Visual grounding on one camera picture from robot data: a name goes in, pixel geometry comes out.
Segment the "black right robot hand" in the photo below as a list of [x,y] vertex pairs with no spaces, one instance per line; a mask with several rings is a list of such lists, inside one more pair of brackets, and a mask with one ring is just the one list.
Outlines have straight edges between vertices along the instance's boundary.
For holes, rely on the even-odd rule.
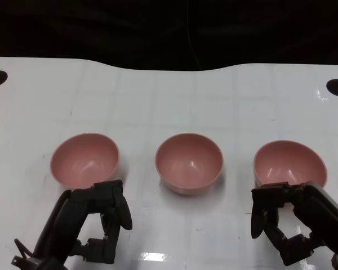
[[[338,269],[338,204],[314,182],[290,185],[264,184],[252,190],[251,236],[265,233],[279,251],[284,265],[310,257],[314,249],[326,246],[333,252],[332,267]],[[294,215],[311,229],[309,237],[287,238],[279,229],[278,210],[293,205]]]

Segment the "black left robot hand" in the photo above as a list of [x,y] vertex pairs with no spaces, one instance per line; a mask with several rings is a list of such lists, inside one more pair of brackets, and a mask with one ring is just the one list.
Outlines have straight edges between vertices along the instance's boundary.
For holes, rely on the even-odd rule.
[[[99,214],[104,237],[90,238],[82,245],[78,235],[90,214]],[[68,257],[79,255],[87,262],[113,264],[121,228],[131,230],[132,218],[120,179],[66,190],[54,206],[32,256],[53,257],[65,263]]]

